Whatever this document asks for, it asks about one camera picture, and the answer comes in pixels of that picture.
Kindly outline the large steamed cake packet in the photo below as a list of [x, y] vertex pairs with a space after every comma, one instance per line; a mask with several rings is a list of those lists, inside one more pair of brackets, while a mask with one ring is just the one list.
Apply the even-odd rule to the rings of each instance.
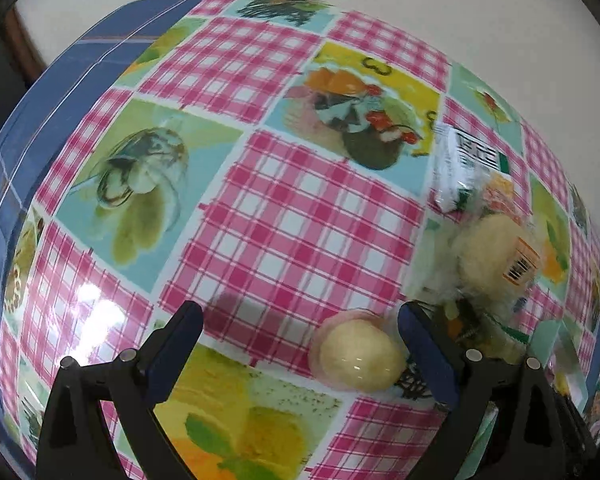
[[494, 212], [461, 224], [429, 219], [403, 284], [428, 304], [466, 299], [480, 313], [509, 322], [541, 266], [532, 229]]

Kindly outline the small round cake packet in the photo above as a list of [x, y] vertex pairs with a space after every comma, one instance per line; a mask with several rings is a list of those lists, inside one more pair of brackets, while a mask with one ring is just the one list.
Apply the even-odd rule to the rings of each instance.
[[354, 309], [325, 318], [309, 344], [309, 369], [323, 385], [347, 392], [390, 389], [407, 368], [407, 352], [384, 320]]

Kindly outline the mint green white tray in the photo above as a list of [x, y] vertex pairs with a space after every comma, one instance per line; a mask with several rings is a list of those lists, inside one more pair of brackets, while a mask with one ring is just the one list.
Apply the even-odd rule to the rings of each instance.
[[565, 324], [540, 323], [528, 354], [508, 382], [492, 391], [457, 479], [583, 479], [593, 460], [570, 460], [553, 390], [582, 416], [586, 387]]

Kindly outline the pink plaid fruit tablecloth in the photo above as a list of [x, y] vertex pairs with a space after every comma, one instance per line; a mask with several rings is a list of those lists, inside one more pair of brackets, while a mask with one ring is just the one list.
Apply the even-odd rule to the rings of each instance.
[[434, 124], [508, 157], [543, 230], [516, 317], [600, 370], [600, 233], [542, 136], [470, 70], [316, 0], [201, 0], [97, 99], [36, 189], [4, 286], [4, 421], [35, 464], [61, 358], [138, 344], [179, 301], [254, 365], [308, 376], [331, 314], [385, 314], [434, 203]]

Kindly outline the brown wooden trim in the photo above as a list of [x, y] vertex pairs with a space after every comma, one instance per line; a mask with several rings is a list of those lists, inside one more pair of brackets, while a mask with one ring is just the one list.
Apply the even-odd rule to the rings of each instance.
[[44, 73], [47, 65], [34, 46], [15, 6], [12, 6], [4, 16], [1, 24], [1, 37], [18, 73], [24, 83], [31, 87]]

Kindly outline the blue checked under cloth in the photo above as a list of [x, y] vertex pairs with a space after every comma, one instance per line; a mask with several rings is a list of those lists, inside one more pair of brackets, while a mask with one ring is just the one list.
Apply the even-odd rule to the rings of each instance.
[[[9, 114], [0, 130], [0, 324], [18, 232], [50, 165], [126, 66], [200, 2], [136, 0], [120, 6], [62, 52]], [[0, 464], [18, 479], [31, 479], [32, 460], [9, 435], [4, 415], [0, 386]]]

